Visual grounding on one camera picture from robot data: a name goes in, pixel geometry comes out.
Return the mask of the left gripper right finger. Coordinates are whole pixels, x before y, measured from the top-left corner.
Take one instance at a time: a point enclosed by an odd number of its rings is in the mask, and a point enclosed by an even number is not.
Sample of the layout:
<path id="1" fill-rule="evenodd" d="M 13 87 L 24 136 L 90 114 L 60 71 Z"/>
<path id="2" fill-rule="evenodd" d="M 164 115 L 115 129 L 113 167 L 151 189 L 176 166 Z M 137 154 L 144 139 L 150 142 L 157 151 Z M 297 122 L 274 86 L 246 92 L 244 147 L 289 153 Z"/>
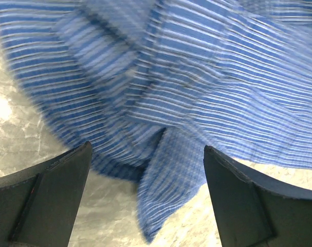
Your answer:
<path id="1" fill-rule="evenodd" d="M 204 168 L 222 246 L 312 246 L 312 190 L 211 146 L 204 149 Z"/>

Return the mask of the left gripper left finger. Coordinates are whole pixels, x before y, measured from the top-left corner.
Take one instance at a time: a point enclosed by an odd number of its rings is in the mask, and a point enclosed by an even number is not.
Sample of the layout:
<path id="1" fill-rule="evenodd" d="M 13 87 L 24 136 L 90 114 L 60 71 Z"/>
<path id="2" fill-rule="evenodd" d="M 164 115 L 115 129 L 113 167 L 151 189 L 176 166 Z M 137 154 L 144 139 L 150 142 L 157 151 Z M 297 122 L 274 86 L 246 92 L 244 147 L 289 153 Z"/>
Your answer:
<path id="1" fill-rule="evenodd" d="M 92 151 L 85 142 L 0 177 L 0 246 L 68 246 Z"/>

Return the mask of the blue checked long sleeve shirt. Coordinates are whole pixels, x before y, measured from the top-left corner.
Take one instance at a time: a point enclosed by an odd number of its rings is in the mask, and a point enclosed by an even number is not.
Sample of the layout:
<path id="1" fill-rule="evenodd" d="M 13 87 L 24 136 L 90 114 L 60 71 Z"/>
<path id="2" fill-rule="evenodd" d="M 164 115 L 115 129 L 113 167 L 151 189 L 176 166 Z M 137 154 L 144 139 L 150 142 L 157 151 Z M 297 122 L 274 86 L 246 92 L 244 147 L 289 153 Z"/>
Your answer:
<path id="1" fill-rule="evenodd" d="M 53 133 L 138 183 L 148 242 L 207 145 L 312 169 L 312 1 L 0 1 L 0 44 Z"/>

